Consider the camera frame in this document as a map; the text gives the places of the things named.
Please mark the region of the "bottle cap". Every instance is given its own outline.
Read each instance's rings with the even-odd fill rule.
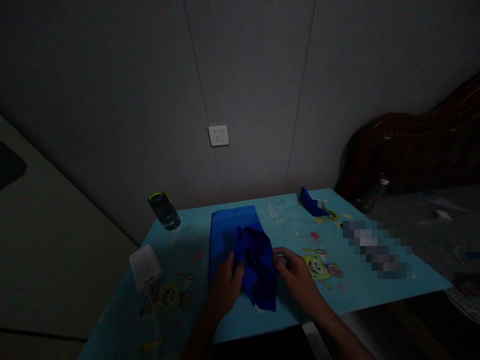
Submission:
[[[161,208],[170,202],[170,198],[166,192],[156,192],[148,197],[148,203],[152,209]]]

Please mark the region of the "hand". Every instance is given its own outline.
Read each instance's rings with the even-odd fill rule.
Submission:
[[[285,247],[273,249],[273,264],[285,281],[291,297],[312,318],[332,311],[320,295],[305,259]]]
[[[233,263],[234,252],[230,251],[226,260],[216,269],[204,305],[205,310],[218,322],[232,310],[242,288],[245,264],[240,262],[232,276]]]

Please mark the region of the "person's left hand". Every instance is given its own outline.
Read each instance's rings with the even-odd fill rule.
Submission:
[[[231,251],[224,262],[216,269],[210,291],[205,302],[205,310],[218,322],[234,307],[242,288],[245,264],[240,262],[233,273],[234,252]]]

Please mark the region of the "bed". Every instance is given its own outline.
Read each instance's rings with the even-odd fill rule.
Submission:
[[[480,73],[431,111],[386,113],[360,128],[335,188],[355,201],[380,179],[389,180],[388,196],[368,217],[408,221],[413,252],[454,285],[402,304],[453,357],[479,350],[480,260],[470,256],[480,252],[479,130]],[[436,210],[451,220],[440,222]]]

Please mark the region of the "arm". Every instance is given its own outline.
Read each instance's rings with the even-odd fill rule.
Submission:
[[[215,273],[205,304],[201,308],[182,360],[208,359],[214,345],[215,331],[223,317],[234,307],[242,288],[245,265],[239,263],[233,273],[234,252],[231,251]]]
[[[298,305],[311,316],[336,359],[374,359],[320,294],[305,259],[284,247],[273,249],[273,264]]]

